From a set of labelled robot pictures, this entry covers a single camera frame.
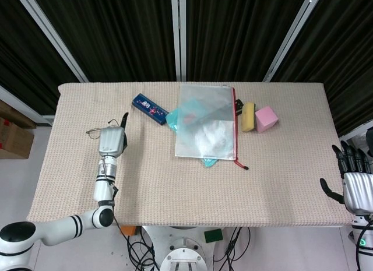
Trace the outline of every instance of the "green object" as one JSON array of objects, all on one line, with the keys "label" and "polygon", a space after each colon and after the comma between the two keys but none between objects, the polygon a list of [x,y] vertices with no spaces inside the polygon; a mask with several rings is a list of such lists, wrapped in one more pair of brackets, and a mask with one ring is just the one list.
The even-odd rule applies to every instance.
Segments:
[{"label": "green object", "polygon": [[205,231],[206,243],[216,242],[222,239],[223,239],[223,233],[221,232],[221,229]]}]

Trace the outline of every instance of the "pink cube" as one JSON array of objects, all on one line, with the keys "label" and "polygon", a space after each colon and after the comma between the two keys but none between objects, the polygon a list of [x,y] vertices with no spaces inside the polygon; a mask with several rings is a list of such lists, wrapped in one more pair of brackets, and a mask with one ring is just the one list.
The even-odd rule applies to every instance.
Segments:
[{"label": "pink cube", "polygon": [[269,106],[261,108],[259,111],[255,112],[255,118],[256,130],[259,133],[271,128],[279,120],[275,112]]}]

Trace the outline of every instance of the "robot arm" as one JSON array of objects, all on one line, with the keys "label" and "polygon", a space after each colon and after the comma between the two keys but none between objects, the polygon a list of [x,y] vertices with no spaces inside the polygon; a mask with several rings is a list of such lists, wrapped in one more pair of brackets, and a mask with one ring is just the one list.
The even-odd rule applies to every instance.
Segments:
[{"label": "robot arm", "polygon": [[343,152],[333,145],[338,159],[343,184],[343,196],[332,192],[324,179],[321,187],[326,195],[355,215],[352,221],[353,238],[356,244],[356,263],[358,271],[373,268],[373,174],[365,153],[355,150],[342,141]]},{"label": "robot arm", "polygon": [[125,125],[128,113],[123,116],[121,126],[101,130],[94,199],[96,210],[73,215],[45,223],[28,221],[12,223],[0,231],[0,271],[31,270],[27,264],[31,248],[37,240],[47,246],[80,237],[87,229],[108,227],[114,219],[114,198],[117,193],[115,175],[117,157],[127,146]]}]

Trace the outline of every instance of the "beige tablecloth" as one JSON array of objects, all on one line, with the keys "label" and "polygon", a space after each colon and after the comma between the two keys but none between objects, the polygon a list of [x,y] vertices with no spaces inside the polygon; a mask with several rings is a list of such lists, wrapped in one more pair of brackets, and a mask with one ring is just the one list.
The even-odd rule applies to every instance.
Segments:
[{"label": "beige tablecloth", "polygon": [[93,200],[98,140],[85,131],[129,111],[128,147],[118,159],[115,214],[122,224],[175,226],[330,226],[348,224],[343,205],[326,197],[324,177],[342,192],[332,144],[338,138],[320,83],[225,83],[237,98],[270,105],[279,123],[262,134],[239,131],[238,156],[205,168],[174,156],[175,134],[131,106],[143,93],[167,111],[179,83],[67,83],[28,220],[82,213]]}]

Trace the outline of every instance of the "cardboard box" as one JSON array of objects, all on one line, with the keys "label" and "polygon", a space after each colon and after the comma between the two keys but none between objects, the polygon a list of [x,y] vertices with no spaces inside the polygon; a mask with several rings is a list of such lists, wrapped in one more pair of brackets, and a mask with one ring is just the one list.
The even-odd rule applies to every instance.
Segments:
[{"label": "cardboard box", "polygon": [[2,100],[0,100],[0,117],[10,120],[22,128],[36,128],[35,122]]},{"label": "cardboard box", "polygon": [[0,159],[28,159],[34,135],[0,118]]}]

